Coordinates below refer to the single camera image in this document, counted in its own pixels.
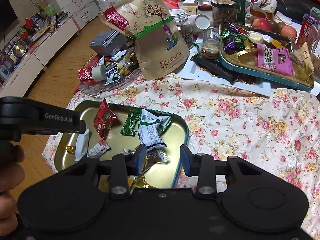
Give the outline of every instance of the wooden floor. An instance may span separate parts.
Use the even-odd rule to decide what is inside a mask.
[[[65,108],[73,97],[77,87],[78,70],[84,66],[94,53],[89,48],[90,42],[108,27],[97,17],[81,30],[79,36],[69,41],[60,50],[55,59],[47,65],[48,70],[38,77],[29,90],[28,98]],[[26,158],[21,163],[26,178],[11,190],[14,198],[18,198],[21,192],[32,184],[52,175],[51,169],[44,162],[41,154],[49,136],[23,135],[20,145],[23,147]]]

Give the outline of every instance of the pink snack package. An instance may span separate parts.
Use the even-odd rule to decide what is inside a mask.
[[[257,44],[257,49],[260,68],[293,77],[292,62],[286,48],[270,49],[267,46]]]

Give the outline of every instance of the jar lid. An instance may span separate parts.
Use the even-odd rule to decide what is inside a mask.
[[[221,9],[234,9],[236,2],[231,0],[211,0],[211,5]]]
[[[182,22],[188,18],[187,13],[183,9],[171,9],[169,10],[174,22]]]

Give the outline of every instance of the metal screw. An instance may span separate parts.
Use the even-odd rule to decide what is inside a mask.
[[[201,187],[199,189],[199,192],[203,195],[209,195],[212,194],[214,192],[214,189],[212,187]]]
[[[111,191],[113,194],[122,195],[127,192],[127,189],[125,187],[117,186],[117,187],[113,187]]]
[[[167,197],[167,196],[168,196],[168,195],[167,195],[166,193],[160,193],[160,194],[159,194],[159,197],[160,197],[160,198],[164,198],[164,197]]]

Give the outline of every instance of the gray box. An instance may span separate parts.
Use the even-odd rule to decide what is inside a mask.
[[[127,38],[116,30],[101,32],[91,42],[90,48],[98,55],[113,57],[127,42]]]

